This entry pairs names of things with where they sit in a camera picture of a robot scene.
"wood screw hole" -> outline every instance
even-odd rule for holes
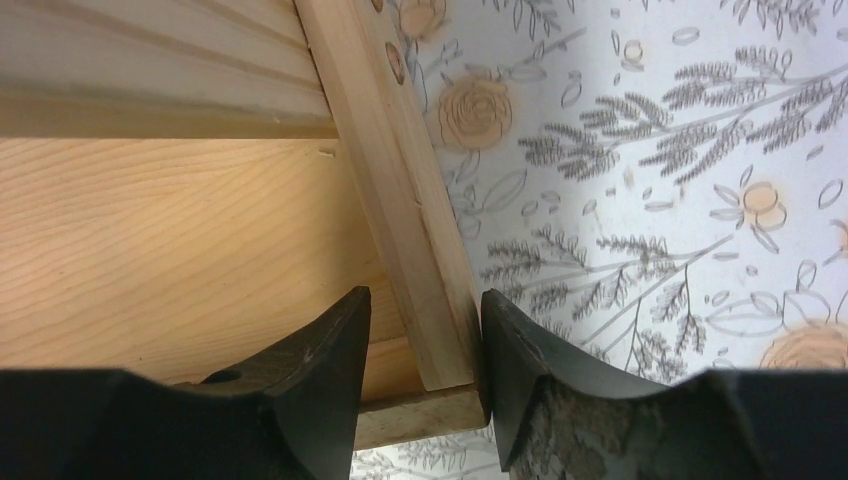
[[[390,42],[386,42],[386,56],[389,58],[389,66],[392,67],[392,73],[395,74],[395,80],[397,80],[398,85],[403,85],[403,81],[406,79],[406,72],[403,70],[403,59],[397,47]]]

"wooden strip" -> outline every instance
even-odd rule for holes
[[[470,385],[366,404],[357,420],[354,449],[483,428],[488,421],[489,412]]]
[[[428,390],[476,380],[476,290],[388,8],[296,0]],[[400,57],[399,74],[408,77]]]
[[[0,45],[0,135],[334,135],[277,0],[11,0]]]

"light wood panel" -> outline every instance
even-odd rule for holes
[[[0,2],[0,135],[332,137],[291,2]]]
[[[476,290],[389,8],[295,0],[428,390],[476,380]],[[397,75],[405,75],[399,82]]]
[[[365,405],[356,424],[354,448],[381,447],[485,427],[489,413],[473,386]]]
[[[0,366],[196,381],[372,290],[366,399],[423,391],[335,142],[0,142]]]

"wallpaper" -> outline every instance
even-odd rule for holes
[[[844,0],[387,5],[481,292],[666,384],[845,366]]]

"rose drawing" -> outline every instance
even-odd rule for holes
[[[848,365],[848,327],[817,323],[794,330],[766,350],[763,368],[845,368]]]
[[[439,97],[439,127],[447,146],[482,150],[498,143],[511,126],[512,106],[501,82],[468,75]]]

